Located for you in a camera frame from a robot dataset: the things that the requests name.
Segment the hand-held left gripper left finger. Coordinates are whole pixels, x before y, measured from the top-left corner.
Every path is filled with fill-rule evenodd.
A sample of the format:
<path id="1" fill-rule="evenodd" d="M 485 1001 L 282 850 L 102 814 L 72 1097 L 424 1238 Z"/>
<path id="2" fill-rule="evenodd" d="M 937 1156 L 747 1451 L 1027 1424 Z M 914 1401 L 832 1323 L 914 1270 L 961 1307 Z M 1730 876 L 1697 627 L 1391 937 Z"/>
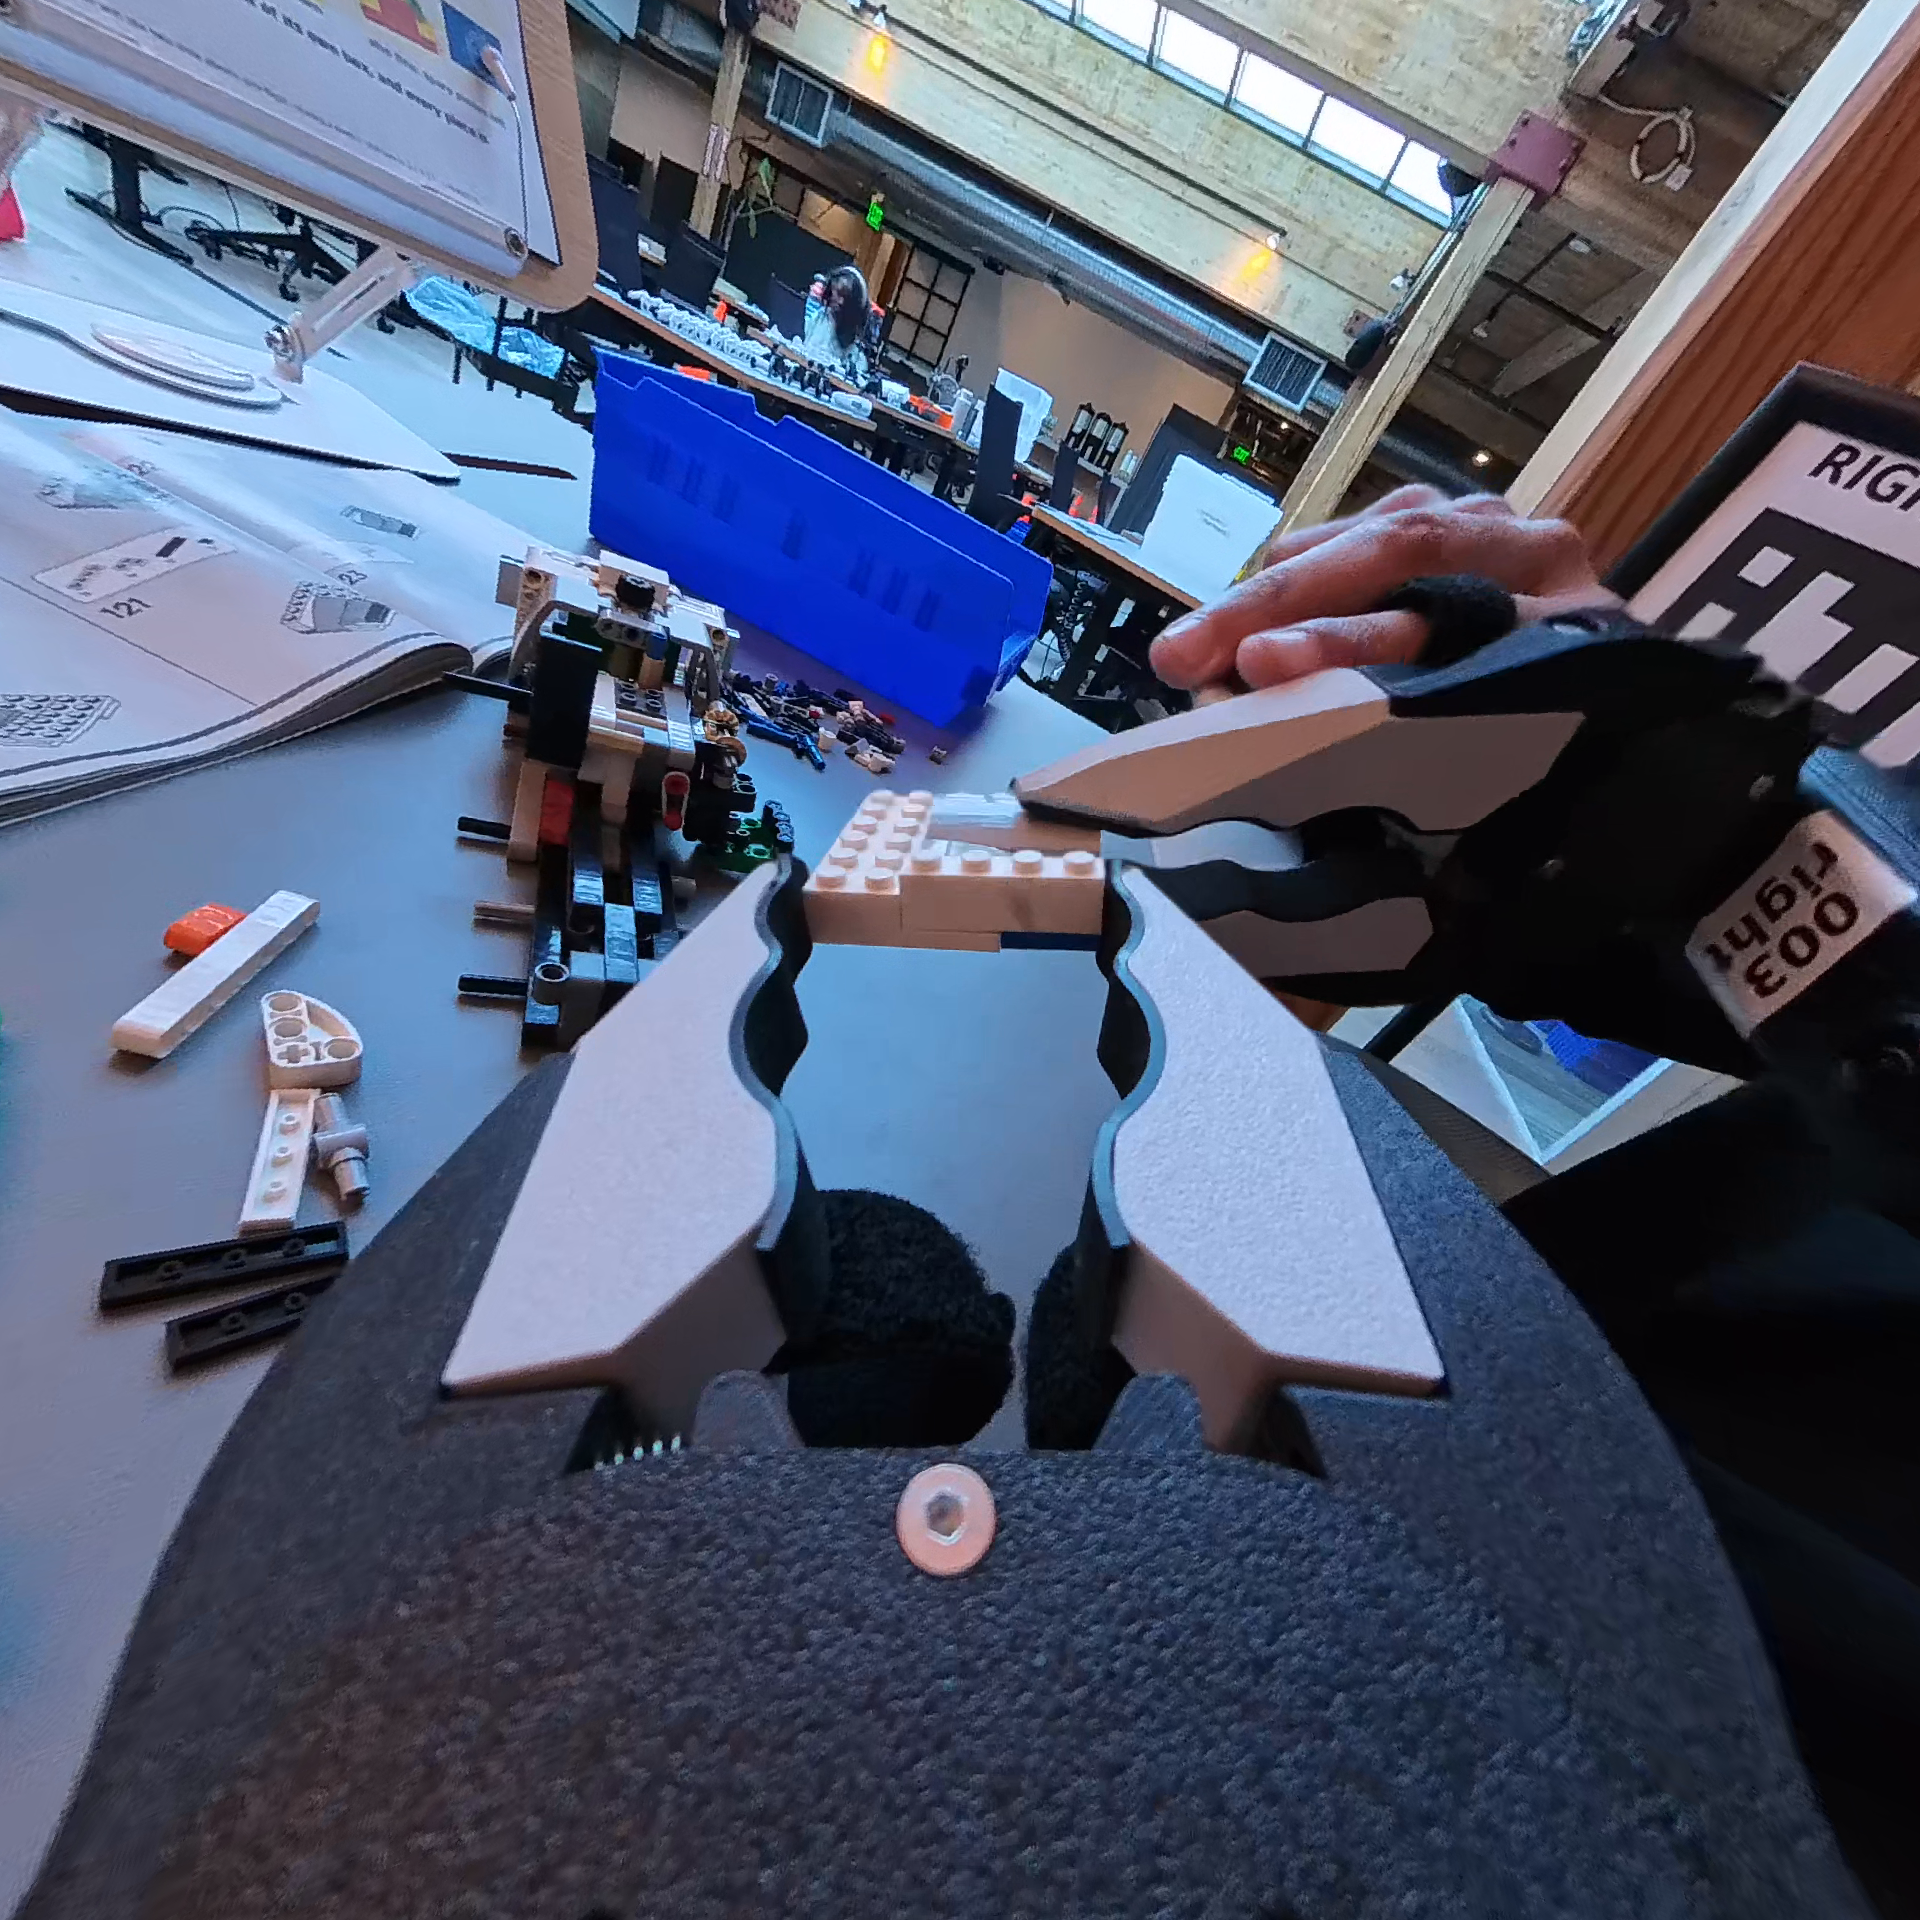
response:
<path id="1" fill-rule="evenodd" d="M 803 876 L 755 866 L 577 1041 L 445 1393 L 695 1411 L 810 1334 L 814 1184 L 781 1105 L 807 1048 Z"/>

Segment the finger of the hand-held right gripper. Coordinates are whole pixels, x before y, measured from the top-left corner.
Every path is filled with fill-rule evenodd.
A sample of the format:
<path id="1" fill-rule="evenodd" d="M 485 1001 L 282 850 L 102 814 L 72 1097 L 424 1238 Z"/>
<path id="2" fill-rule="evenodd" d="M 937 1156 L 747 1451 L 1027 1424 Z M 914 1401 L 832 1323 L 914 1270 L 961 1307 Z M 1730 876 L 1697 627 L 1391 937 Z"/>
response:
<path id="1" fill-rule="evenodd" d="M 1426 874 L 1369 833 L 1307 850 L 1301 833 L 1205 824 L 1106 830 L 1106 859 L 1137 869 L 1243 972 L 1267 982 L 1395 977 L 1433 937 Z"/>
<path id="2" fill-rule="evenodd" d="M 1462 833 L 1542 781 L 1575 710 L 1413 715 L 1350 668 L 1174 714 L 1021 774 L 1025 811 L 1119 833 L 1370 809 Z"/>

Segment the white toy brick plate assembly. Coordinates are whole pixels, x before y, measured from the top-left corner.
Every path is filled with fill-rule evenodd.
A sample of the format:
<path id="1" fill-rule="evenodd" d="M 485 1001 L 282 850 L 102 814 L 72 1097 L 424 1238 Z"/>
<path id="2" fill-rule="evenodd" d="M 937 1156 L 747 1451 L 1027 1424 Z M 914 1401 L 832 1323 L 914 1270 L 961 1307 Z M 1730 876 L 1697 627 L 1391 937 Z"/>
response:
<path id="1" fill-rule="evenodd" d="M 803 883 L 817 944 L 993 953 L 1094 944 L 1110 865 L 1101 830 L 1042 821 L 1042 850 L 925 838 L 928 792 L 878 792 Z"/>

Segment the toy truck chassis model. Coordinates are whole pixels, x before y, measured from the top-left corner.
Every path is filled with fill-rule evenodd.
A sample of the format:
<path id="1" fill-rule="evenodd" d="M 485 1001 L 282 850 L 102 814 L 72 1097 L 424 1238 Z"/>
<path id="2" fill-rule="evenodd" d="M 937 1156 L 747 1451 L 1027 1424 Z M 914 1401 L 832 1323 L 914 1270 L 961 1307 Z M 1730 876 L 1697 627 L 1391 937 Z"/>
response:
<path id="1" fill-rule="evenodd" d="M 528 876 L 481 900 L 479 928 L 522 940 L 517 974 L 463 974 L 456 995 L 518 1017 L 518 1048 L 559 1052 L 670 955 L 696 881 L 793 848 L 783 806 L 747 770 L 766 730 L 733 674 L 735 627 L 658 566 L 529 545 L 495 566 L 512 649 L 449 683 L 503 702 L 512 806 L 462 816 L 462 841 Z"/>

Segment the black narrow toy plate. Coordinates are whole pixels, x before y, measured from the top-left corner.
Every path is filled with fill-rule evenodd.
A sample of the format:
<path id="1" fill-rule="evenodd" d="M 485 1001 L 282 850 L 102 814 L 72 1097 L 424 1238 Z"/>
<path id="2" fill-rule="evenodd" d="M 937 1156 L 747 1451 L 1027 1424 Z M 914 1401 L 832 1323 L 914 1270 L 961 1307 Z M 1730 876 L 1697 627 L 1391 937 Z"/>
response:
<path id="1" fill-rule="evenodd" d="M 121 1254 L 102 1265 L 98 1312 L 154 1307 L 216 1289 L 314 1284 L 333 1278 L 350 1257 L 339 1221 Z"/>
<path id="2" fill-rule="evenodd" d="M 163 1323 L 162 1355 L 168 1376 L 189 1376 L 226 1358 L 251 1354 L 295 1333 L 313 1302 L 339 1278 L 280 1282 L 235 1302 L 203 1307 Z"/>

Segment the person's right hand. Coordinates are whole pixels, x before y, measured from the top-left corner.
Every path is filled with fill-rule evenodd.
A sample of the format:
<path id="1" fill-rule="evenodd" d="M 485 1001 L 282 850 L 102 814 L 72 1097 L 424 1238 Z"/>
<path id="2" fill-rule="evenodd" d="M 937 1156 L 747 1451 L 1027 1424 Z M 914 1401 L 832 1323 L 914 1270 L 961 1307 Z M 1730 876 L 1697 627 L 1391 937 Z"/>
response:
<path id="1" fill-rule="evenodd" d="M 1581 534 L 1504 496 L 1400 488 L 1365 513 L 1267 538 L 1257 569 L 1150 644 L 1169 688 L 1272 688 L 1321 669 L 1402 665 L 1426 622 L 1386 598 L 1413 581 L 1473 576 L 1511 593 L 1520 624 L 1616 608 Z"/>

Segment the white top desk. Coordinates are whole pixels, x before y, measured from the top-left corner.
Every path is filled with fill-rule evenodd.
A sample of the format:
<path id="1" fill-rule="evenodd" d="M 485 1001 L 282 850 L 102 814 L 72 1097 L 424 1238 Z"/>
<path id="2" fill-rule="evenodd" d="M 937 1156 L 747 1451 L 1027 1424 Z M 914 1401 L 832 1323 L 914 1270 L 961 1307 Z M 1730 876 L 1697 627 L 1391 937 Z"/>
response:
<path id="1" fill-rule="evenodd" d="M 1157 680 L 1150 644 L 1234 585 L 1279 518 L 1272 496 L 1190 456 L 1168 468 L 1139 534 L 1034 507 L 1027 547 L 1049 562 L 1051 590 L 1021 681 L 1110 734 L 1186 708 Z"/>

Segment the black framed tag poster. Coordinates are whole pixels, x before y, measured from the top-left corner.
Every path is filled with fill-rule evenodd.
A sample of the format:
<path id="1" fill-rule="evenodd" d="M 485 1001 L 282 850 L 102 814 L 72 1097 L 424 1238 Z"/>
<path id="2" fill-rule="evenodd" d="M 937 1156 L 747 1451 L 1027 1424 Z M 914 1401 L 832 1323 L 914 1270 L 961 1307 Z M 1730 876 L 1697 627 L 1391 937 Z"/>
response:
<path id="1" fill-rule="evenodd" d="M 1607 576 L 1631 617 L 1745 649 L 1918 779 L 1918 400 L 1798 365 Z"/>

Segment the white holed toy beam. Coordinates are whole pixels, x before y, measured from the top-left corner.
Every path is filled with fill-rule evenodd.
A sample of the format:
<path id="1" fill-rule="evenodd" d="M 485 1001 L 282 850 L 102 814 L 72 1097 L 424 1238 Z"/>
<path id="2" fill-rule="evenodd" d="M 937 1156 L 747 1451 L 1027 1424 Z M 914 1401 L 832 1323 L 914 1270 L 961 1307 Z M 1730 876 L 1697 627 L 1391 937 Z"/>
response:
<path id="1" fill-rule="evenodd" d="M 145 1061 L 166 1058 L 318 920 L 318 899 L 271 893 L 126 1011 L 112 1025 L 110 1048 Z"/>

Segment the pile of small toy pieces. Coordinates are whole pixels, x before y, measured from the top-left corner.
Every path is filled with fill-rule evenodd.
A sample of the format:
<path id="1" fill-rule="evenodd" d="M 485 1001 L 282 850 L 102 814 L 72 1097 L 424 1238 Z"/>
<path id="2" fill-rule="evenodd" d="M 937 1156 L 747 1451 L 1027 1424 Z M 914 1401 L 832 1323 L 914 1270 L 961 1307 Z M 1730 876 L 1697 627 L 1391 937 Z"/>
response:
<path id="1" fill-rule="evenodd" d="M 882 778 L 909 754 L 895 715 L 850 688 L 815 688 L 801 680 L 729 669 L 721 676 L 721 698 L 739 734 L 783 748 L 817 773 L 839 756 Z"/>

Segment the background work tables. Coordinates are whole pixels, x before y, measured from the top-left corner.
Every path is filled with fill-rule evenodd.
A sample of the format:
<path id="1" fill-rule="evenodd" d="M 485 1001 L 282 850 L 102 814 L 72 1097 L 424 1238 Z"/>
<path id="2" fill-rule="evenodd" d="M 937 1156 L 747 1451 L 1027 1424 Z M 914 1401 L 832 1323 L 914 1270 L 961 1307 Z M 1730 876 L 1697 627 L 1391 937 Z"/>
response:
<path id="1" fill-rule="evenodd" d="M 945 489 L 960 489 L 971 478 L 985 446 L 990 400 L 1017 404 L 1003 385 L 985 395 L 961 388 L 951 404 L 891 378 L 858 388 L 807 357 L 797 344 L 758 324 L 745 305 L 719 315 L 672 297 L 593 286 L 582 312 L 599 324 L 637 334 L 642 350 L 672 369 L 693 369 L 698 380 L 751 393 L 768 417 L 801 413 L 840 437 L 858 435 L 879 449 L 920 450 Z"/>

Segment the building instruction booklet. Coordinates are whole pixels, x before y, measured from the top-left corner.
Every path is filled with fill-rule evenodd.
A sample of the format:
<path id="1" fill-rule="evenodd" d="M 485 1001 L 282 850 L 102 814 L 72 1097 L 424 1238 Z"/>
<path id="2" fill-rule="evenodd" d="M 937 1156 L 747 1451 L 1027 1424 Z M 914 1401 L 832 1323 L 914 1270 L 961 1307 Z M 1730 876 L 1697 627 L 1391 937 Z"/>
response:
<path id="1" fill-rule="evenodd" d="M 5 824 L 503 658 L 531 542 L 407 472 L 7 410 Z"/>

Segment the wooden document stand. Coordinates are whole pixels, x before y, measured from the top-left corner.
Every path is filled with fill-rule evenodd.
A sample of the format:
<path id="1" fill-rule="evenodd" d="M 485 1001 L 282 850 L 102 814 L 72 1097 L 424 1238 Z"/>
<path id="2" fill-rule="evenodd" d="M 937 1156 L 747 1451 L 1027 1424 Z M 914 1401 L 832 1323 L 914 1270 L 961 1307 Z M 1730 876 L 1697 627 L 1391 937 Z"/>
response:
<path id="1" fill-rule="evenodd" d="M 1 48 L 17 4 L 5 4 Z M 187 326 L 139 320 L 134 313 L 77 294 L 15 289 L 5 293 L 5 390 L 59 402 L 71 411 L 185 426 L 227 441 L 254 441 L 307 450 L 339 464 L 399 468 L 421 478 L 454 480 L 454 466 L 375 406 L 350 395 L 322 372 L 325 350 L 346 329 L 384 313 L 423 280 L 448 276 L 504 297 L 535 313 L 577 306 L 595 282 L 595 226 L 584 164 L 584 133 L 568 50 L 568 80 L 539 74 L 542 108 L 576 108 L 584 186 L 555 200 L 566 262 L 539 262 L 517 280 L 479 274 L 445 262 L 413 245 L 398 245 L 371 225 L 346 221 L 336 208 L 301 205 L 277 188 L 245 176 L 203 150 L 177 153 L 158 145 L 145 129 L 112 126 L 102 112 L 83 110 L 64 88 L 47 88 L 32 70 L 5 59 L 5 172 L 47 116 L 59 115 L 98 129 L 144 153 L 154 153 L 219 184 L 241 186 L 261 201 L 282 205 L 311 225 L 368 243 L 368 256 L 343 269 L 314 302 L 267 326 L 263 346 L 227 344 Z"/>

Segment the wooden support post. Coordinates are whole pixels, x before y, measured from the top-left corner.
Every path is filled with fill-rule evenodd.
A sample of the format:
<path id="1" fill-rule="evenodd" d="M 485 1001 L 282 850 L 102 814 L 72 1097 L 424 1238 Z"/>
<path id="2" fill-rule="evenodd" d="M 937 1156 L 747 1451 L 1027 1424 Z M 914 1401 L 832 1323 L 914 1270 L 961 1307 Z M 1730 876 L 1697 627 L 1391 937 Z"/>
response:
<path id="1" fill-rule="evenodd" d="M 1275 534 L 1313 528 L 1337 514 L 1376 453 L 1383 433 L 1426 372 L 1471 289 L 1491 267 L 1522 214 L 1553 200 L 1586 149 L 1571 129 L 1522 112 L 1445 234 L 1383 347 L 1354 372 L 1326 429 L 1283 492 Z"/>

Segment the metal air duct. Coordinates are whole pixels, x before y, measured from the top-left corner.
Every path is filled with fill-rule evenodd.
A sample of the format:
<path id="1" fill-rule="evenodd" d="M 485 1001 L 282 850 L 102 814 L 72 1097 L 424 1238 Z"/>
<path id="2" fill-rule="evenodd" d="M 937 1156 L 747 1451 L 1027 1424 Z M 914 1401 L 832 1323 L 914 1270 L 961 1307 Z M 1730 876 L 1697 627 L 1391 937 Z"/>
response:
<path id="1" fill-rule="evenodd" d="M 1307 390 L 1281 411 L 1323 422 L 1350 386 L 1342 362 L 1307 346 L 1295 326 L 1251 317 L 1139 252 L 1091 234 L 937 142 L 833 92 L 823 153 L 855 164 L 882 192 L 893 225 L 957 245 L 1054 289 L 1072 305 L 1143 334 L 1190 369 L 1251 386 L 1266 340 L 1318 364 Z"/>

